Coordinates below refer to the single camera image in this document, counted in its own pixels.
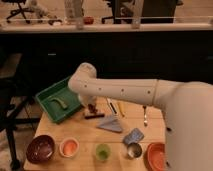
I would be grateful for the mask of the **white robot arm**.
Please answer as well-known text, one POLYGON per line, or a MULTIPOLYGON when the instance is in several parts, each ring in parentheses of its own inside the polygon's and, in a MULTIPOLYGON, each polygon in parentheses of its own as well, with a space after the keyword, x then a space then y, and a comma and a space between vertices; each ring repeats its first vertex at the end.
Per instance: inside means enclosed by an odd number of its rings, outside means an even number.
POLYGON ((83 105, 97 96, 153 106, 165 121, 165 169, 213 171, 213 85, 159 79, 100 79, 87 62, 68 87, 83 105))

